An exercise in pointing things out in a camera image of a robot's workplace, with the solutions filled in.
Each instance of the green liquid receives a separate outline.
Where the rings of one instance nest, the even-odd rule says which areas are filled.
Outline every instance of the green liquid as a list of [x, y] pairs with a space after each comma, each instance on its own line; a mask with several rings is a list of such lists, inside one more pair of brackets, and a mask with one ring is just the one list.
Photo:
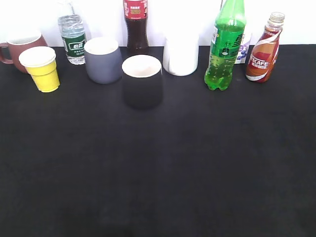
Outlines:
[[[242, 22], [236, 22], [236, 25], [218, 24], [218, 31], [243, 32], [245, 25]], [[233, 66], [237, 55], [234, 57], [218, 57], [212, 54], [213, 42], [210, 50], [210, 63], [205, 73], [204, 81], [210, 90], [226, 90], [233, 77]]]

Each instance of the dark brown liquid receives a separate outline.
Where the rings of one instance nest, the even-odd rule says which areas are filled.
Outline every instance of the dark brown liquid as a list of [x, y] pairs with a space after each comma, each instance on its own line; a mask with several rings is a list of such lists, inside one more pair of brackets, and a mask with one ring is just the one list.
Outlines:
[[128, 41], [127, 50], [130, 54], [145, 54], [148, 50], [147, 40], [147, 18], [141, 20], [130, 20], [125, 18]]

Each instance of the bottle cap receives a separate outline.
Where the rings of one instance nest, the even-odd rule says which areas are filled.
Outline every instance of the bottle cap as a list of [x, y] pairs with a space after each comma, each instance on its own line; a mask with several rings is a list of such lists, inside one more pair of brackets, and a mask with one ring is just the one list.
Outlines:
[[272, 12], [268, 23], [275, 26], [283, 26], [285, 15], [281, 12]]

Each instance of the red mug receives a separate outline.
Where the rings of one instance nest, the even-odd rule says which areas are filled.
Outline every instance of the red mug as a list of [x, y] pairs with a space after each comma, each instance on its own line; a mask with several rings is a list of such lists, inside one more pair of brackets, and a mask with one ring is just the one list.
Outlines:
[[[0, 61], [5, 64], [14, 64], [23, 73], [28, 73], [19, 61], [22, 52], [36, 46], [47, 46], [47, 43], [40, 31], [20, 31], [9, 35], [7, 43], [0, 43]], [[2, 48], [8, 47], [11, 58], [4, 57]]]

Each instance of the red label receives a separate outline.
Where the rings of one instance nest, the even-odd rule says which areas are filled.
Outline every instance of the red label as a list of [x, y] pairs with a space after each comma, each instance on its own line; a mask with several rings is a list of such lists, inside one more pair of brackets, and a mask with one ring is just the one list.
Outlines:
[[280, 33], [265, 29], [251, 52], [246, 71], [249, 80], [262, 83], [269, 79], [277, 60]]
[[124, 0], [125, 17], [131, 20], [147, 18], [147, 0]]

